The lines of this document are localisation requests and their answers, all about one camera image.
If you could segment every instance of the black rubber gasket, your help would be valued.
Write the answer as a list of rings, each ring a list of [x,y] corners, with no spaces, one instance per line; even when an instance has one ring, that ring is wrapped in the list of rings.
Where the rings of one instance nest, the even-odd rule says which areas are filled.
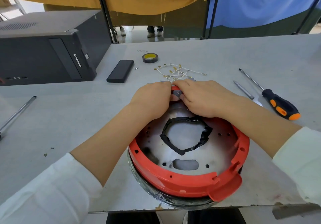
[[[170,139],[166,136],[166,130],[174,123],[179,123],[179,122],[190,122],[190,123],[202,123],[204,125],[204,129],[202,131],[201,134],[201,139],[200,141],[194,145],[191,148],[187,148],[184,150],[181,150],[179,148],[177,148],[176,146],[174,146]],[[170,118],[162,131],[162,134],[160,135],[160,138],[164,141],[165,144],[167,144],[173,151],[175,151],[176,153],[180,154],[181,156],[184,155],[186,152],[192,151],[197,149],[198,147],[206,144],[206,142],[208,141],[208,136],[211,134],[213,128],[211,128],[210,126],[208,126],[199,116],[194,116],[194,117],[175,117],[175,118]]]

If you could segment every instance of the black computer case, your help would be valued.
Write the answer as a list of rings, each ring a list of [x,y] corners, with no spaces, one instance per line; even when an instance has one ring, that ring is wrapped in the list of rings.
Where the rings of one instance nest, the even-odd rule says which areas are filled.
[[[100,10],[29,13],[0,22],[0,86],[93,80],[111,43]]]

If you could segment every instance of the black metal pole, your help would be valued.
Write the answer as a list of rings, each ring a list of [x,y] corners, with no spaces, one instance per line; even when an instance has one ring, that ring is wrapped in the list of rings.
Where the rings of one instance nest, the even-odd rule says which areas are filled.
[[[210,39],[211,37],[211,33],[212,33],[212,28],[213,28],[213,24],[214,24],[214,19],[215,19],[215,13],[216,13],[216,8],[217,8],[217,3],[219,0],[215,0],[214,1],[214,7],[213,7],[213,13],[212,13],[212,19],[211,19],[211,26],[210,26],[210,31],[208,32],[208,39]]]
[[[104,16],[105,16],[105,21],[106,21],[108,30],[110,28],[111,29],[111,33],[113,34],[114,43],[119,43],[118,40],[117,40],[114,28],[113,28],[113,24],[111,22],[111,18],[110,18],[110,15],[109,15],[109,11],[108,11],[106,0],[99,0],[99,2],[100,2],[101,10],[105,14]]]
[[[205,39],[206,25],[207,25],[207,17],[208,17],[208,10],[210,9],[210,1],[211,1],[211,0],[207,0],[207,3],[206,3],[204,26],[203,26],[203,33],[202,33],[202,38],[201,38],[201,39]]]
[[[311,8],[309,10],[309,12],[307,13],[307,15],[304,17],[302,23],[300,24],[300,26],[298,27],[297,31],[292,33],[292,35],[297,35],[300,33],[302,27],[304,26],[305,22],[307,22],[308,18],[310,17],[311,13],[313,12],[314,8],[316,7],[316,5],[318,4],[320,0],[314,0],[314,2],[311,5]]]

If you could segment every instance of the forearm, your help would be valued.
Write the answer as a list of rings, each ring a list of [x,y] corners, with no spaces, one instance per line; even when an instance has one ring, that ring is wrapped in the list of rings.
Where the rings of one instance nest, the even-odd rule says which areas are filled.
[[[235,97],[235,107],[225,118],[273,157],[281,146],[302,127],[243,97]]]
[[[104,186],[126,147],[150,121],[143,108],[129,104],[70,153]]]

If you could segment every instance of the left hand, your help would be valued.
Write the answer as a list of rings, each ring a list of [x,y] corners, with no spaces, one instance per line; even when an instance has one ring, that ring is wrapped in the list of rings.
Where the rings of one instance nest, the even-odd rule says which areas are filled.
[[[138,89],[130,104],[140,107],[150,120],[154,120],[166,112],[170,100],[178,100],[176,96],[171,96],[171,90],[172,84],[169,81],[146,84]]]

